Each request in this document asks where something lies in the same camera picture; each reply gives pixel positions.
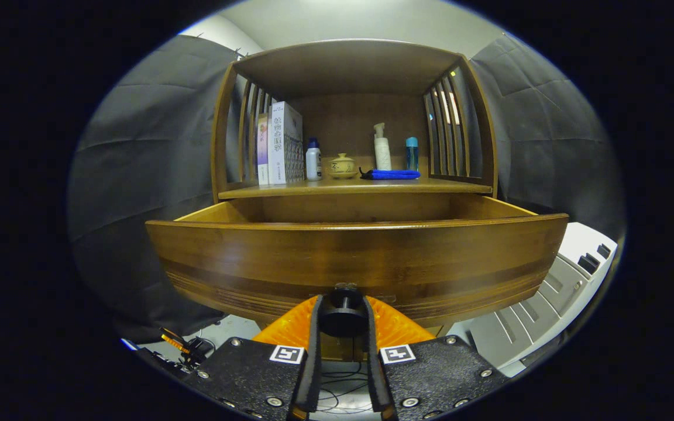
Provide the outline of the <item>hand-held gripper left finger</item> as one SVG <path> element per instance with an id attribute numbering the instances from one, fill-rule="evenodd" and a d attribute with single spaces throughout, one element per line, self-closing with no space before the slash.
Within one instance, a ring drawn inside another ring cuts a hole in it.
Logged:
<path id="1" fill-rule="evenodd" d="M 273 336 L 232 337 L 182 383 L 222 408 L 214 420 L 307 420 L 320 394 L 322 303 L 322 296 L 313 296 L 270 326 L 270 333 L 291 328 L 294 344 Z"/>

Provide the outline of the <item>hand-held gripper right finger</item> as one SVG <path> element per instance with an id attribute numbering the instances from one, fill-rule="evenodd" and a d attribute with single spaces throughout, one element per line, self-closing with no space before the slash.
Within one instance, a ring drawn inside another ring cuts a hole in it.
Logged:
<path id="1" fill-rule="evenodd" d="M 382 420 L 451 420 L 510 381 L 460 336 L 433 336 L 379 299 L 363 302 L 367 387 Z"/>

